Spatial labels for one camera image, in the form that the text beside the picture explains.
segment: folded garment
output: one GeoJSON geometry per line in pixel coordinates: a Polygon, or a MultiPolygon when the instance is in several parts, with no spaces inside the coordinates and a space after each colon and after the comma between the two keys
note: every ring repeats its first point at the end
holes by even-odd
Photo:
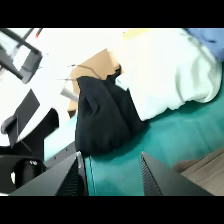
{"type": "Polygon", "coordinates": [[[115,56],[127,75],[116,85],[128,86],[142,121],[186,101],[206,103],[219,91],[221,63],[183,29],[150,29],[119,48],[115,56]]]}
{"type": "Polygon", "coordinates": [[[186,28],[186,30],[208,47],[219,61],[224,61],[224,28],[186,28]]]}
{"type": "Polygon", "coordinates": [[[120,71],[106,80],[86,76],[77,79],[80,95],[75,146],[85,156],[108,153],[147,125],[138,117],[130,92],[114,84],[120,71]]]}

